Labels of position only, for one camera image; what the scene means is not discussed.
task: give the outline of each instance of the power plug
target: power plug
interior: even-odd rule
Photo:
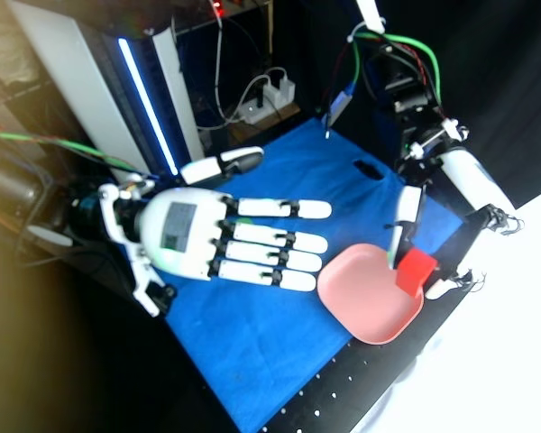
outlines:
[[[238,113],[247,124],[256,124],[269,115],[276,115],[276,112],[295,100],[295,83],[288,78],[282,78],[279,88],[272,84],[265,84],[262,87],[262,104],[257,104],[257,98],[243,103]]]

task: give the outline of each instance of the black backdrop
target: black backdrop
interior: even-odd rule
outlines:
[[[468,142],[516,206],[541,193],[541,1],[379,0],[387,31],[431,46],[439,59],[447,115],[471,129]],[[316,113],[335,59],[360,21],[354,0],[275,0],[274,63]],[[336,91],[352,75],[347,56]],[[335,129],[391,163],[375,133],[362,85]]]

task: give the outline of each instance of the blue mat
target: blue mat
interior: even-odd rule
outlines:
[[[383,179],[361,174],[353,166],[358,159]],[[394,220],[401,186],[388,167],[338,134],[325,140],[323,127],[310,120],[266,146],[261,167],[221,190],[236,197],[329,201],[327,220],[254,221],[324,236],[328,263],[352,244],[387,248],[390,230],[383,225]],[[416,244],[433,252],[459,225],[428,200]],[[179,289],[170,327],[242,432],[260,429],[350,339],[315,291],[162,276]]]

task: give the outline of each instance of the white light strip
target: white light strip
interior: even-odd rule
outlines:
[[[136,90],[138,90],[138,95],[141,97],[142,104],[144,105],[144,110],[146,110],[146,115],[151,121],[152,129],[154,130],[156,138],[159,141],[162,153],[166,158],[166,162],[169,164],[170,171],[173,175],[177,175],[179,174],[179,171],[177,170],[177,166],[172,159],[172,154],[170,153],[169,146],[166,143],[166,138],[164,138],[164,134],[160,129],[159,119],[154,113],[151,100],[148,98],[148,93],[146,93],[144,83],[142,83],[141,74],[136,67],[133,54],[131,53],[130,47],[128,46],[128,42],[126,41],[126,39],[121,38],[118,40],[118,45],[120,46],[120,50],[123,53],[124,60],[126,60],[126,66],[128,66],[128,70],[130,70],[130,75],[133,77],[134,85],[136,86]]]

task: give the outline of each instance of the white robotic hand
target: white robotic hand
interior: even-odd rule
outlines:
[[[235,199],[208,189],[161,192],[140,216],[142,248],[163,271],[196,280],[212,277],[313,290],[308,272],[322,267],[325,238],[228,217],[327,218],[331,206],[315,200]]]

